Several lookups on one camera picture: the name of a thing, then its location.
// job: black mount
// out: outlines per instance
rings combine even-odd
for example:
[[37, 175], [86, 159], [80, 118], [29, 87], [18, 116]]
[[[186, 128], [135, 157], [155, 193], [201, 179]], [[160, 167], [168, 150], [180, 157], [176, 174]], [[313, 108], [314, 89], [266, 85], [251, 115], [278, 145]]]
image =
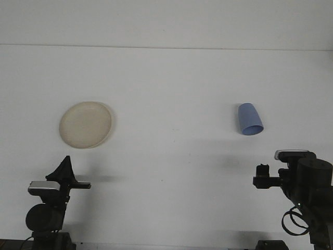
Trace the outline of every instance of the black mount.
[[[90, 189], [91, 184], [75, 179], [70, 156], [66, 156], [59, 167], [46, 176], [46, 180], [39, 182], [45, 186], [28, 189], [31, 195], [40, 196], [43, 202], [32, 207], [25, 219], [27, 227], [33, 231], [32, 250], [75, 250], [76, 245], [69, 233], [59, 233], [59, 230], [62, 229], [70, 190]], [[55, 187], [50, 187], [50, 183], [55, 183]]]

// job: cup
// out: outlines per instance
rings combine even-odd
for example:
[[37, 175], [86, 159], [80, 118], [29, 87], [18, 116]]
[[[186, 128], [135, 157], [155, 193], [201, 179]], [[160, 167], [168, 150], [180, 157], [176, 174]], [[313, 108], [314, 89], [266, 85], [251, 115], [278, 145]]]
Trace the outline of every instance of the cup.
[[238, 120], [243, 135], [258, 134], [264, 129], [258, 112], [251, 103], [243, 103], [238, 107]]

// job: beige plate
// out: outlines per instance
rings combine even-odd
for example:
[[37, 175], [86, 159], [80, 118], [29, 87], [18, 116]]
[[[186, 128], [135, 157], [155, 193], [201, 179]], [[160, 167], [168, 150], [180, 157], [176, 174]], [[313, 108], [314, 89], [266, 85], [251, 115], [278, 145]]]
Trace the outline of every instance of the beige plate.
[[59, 132], [64, 142], [76, 148], [95, 147], [111, 130], [111, 114], [102, 103], [76, 104], [63, 115]]

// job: upside-down cup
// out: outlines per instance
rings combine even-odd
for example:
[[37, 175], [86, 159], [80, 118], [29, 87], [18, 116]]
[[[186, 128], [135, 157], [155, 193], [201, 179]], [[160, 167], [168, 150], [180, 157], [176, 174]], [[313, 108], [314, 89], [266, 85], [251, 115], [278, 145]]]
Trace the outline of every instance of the upside-down cup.
[[243, 135], [258, 134], [264, 129], [258, 112], [251, 103], [244, 103], [238, 107], [238, 120]]

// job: white wall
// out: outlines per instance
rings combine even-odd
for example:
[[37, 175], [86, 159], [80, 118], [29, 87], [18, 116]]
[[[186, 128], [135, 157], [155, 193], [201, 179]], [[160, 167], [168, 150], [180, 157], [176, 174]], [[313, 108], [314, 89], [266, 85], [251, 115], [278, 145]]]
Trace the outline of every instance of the white wall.
[[[312, 249], [308, 235], [283, 232], [292, 204], [282, 191], [257, 190], [252, 177], [260, 163], [272, 175], [284, 167], [277, 149], [333, 162], [332, 52], [281, 50], [332, 49], [332, 10], [331, 1], [0, 2], [0, 237], [30, 235], [25, 215], [39, 202], [30, 181], [71, 155], [77, 179], [93, 185], [71, 192], [64, 229], [74, 241], [282, 239]], [[113, 109], [113, 133], [97, 148], [59, 136], [61, 116], [81, 101]], [[239, 133], [243, 102], [255, 104], [262, 133]]]
[[330, 0], [0, 1], [0, 43], [333, 49]]

